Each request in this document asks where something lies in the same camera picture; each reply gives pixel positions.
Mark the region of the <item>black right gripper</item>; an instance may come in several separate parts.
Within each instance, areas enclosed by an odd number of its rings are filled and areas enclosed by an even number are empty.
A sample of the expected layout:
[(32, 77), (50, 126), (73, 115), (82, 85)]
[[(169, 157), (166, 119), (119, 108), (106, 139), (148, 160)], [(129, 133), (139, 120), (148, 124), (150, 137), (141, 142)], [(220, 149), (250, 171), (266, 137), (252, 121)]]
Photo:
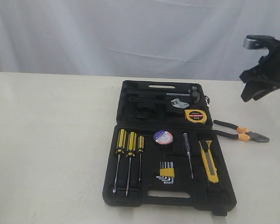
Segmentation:
[(259, 64), (239, 76), (245, 87), (241, 93), (244, 102), (257, 101), (280, 89), (280, 45), (259, 60)]

